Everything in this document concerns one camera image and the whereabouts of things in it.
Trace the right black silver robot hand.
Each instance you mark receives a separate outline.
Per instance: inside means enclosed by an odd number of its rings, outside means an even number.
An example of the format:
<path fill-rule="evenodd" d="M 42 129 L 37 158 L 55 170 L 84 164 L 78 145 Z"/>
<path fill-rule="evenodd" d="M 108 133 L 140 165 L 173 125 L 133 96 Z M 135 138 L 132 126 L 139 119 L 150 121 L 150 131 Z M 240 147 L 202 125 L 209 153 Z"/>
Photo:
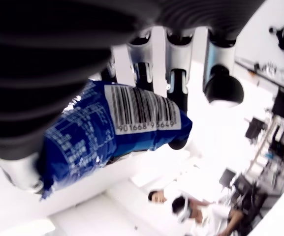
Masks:
<path fill-rule="evenodd" d="M 117 158 L 182 149 L 193 36 L 202 90 L 240 104 L 236 39 L 260 0 L 0 0 L 0 168 L 47 198 Z"/>

